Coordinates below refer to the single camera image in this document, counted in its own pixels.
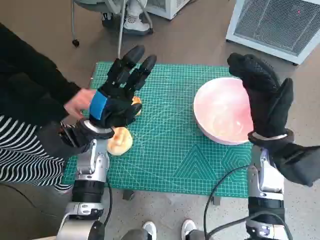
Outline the left robot hand blue tape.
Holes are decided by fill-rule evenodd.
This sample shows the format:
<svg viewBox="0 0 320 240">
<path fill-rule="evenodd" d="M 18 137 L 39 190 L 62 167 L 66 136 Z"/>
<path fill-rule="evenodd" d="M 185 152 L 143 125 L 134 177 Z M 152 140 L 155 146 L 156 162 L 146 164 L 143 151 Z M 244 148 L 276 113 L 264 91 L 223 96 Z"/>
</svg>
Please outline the left robot hand blue tape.
<svg viewBox="0 0 320 240">
<path fill-rule="evenodd" d="M 157 61 L 152 54 L 136 68 L 144 53 L 145 47 L 137 45 L 113 62 L 89 107 L 88 119 L 93 125 L 104 129 L 125 127 L 135 120 L 142 105 L 133 103 L 133 97 L 144 86 Z"/>
</svg>

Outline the right robot hand black glove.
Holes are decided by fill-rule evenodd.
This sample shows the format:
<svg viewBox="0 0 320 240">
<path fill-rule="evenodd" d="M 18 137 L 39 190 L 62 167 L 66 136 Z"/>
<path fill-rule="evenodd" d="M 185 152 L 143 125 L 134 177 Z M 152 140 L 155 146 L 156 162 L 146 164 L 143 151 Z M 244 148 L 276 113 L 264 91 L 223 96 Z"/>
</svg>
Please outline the right robot hand black glove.
<svg viewBox="0 0 320 240">
<path fill-rule="evenodd" d="M 280 82 L 272 66 L 253 54 L 231 53 L 227 63 L 229 73 L 242 80 L 248 94 L 253 132 L 265 138 L 287 134 L 293 80 Z"/>
</svg>

